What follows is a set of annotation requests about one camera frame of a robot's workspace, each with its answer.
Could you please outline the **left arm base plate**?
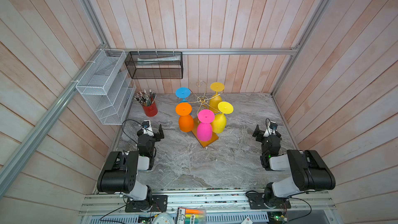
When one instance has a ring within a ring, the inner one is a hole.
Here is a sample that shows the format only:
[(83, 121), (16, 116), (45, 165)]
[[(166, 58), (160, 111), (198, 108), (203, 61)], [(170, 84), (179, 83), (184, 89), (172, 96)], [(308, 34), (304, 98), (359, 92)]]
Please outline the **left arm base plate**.
[(128, 200), (125, 207), (126, 213), (140, 213), (140, 212), (165, 212), (167, 209), (168, 196), (155, 195), (147, 197), (143, 201)]

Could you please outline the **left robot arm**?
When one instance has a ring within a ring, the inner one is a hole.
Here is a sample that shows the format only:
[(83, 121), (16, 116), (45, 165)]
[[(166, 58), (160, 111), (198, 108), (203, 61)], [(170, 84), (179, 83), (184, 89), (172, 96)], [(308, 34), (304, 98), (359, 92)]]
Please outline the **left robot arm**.
[(143, 212), (152, 208), (154, 200), (150, 186), (138, 181), (137, 172), (152, 170), (157, 154), (155, 144), (164, 139), (164, 132), (161, 125), (158, 132), (153, 132), (147, 120), (137, 136), (136, 151), (112, 151), (108, 155), (96, 187), (98, 192), (126, 197), (128, 207)]

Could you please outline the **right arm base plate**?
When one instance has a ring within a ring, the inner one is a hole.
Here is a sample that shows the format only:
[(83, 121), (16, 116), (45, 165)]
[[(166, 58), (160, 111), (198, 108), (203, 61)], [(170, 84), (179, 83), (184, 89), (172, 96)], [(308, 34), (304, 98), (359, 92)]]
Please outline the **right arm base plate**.
[(289, 209), (291, 204), (287, 198), (277, 198), (272, 193), (259, 193), (251, 190), (245, 193), (250, 209)]

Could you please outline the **light yellow wine glass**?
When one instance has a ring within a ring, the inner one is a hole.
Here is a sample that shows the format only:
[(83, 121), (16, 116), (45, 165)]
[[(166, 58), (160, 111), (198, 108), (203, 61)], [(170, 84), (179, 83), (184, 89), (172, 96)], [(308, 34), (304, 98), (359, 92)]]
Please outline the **light yellow wine glass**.
[(217, 114), (214, 121), (211, 123), (212, 130), (216, 134), (220, 134), (224, 131), (227, 125), (226, 115), (233, 113), (234, 107), (229, 102), (220, 102), (218, 104), (218, 109), (221, 112)]

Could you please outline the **pink wine glass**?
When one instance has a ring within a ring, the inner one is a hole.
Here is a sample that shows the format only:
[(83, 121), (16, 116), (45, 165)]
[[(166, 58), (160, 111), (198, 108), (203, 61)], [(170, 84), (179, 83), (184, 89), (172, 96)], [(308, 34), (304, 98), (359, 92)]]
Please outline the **pink wine glass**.
[(202, 142), (208, 142), (212, 137), (211, 123), (214, 121), (215, 114), (211, 110), (201, 110), (198, 113), (198, 121), (200, 122), (197, 127), (198, 139)]

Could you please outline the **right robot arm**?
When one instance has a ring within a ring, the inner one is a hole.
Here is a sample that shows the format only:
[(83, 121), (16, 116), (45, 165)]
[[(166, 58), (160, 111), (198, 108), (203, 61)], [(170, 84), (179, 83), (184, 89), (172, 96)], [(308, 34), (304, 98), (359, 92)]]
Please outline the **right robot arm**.
[(335, 177), (317, 151), (290, 149), (283, 155), (279, 153), (282, 135), (275, 122), (271, 121), (265, 131), (257, 125), (252, 136), (261, 143), (262, 167), (267, 171), (290, 171), (291, 175), (268, 183), (262, 194), (248, 192), (251, 209), (290, 207), (289, 199), (295, 195), (335, 188)]

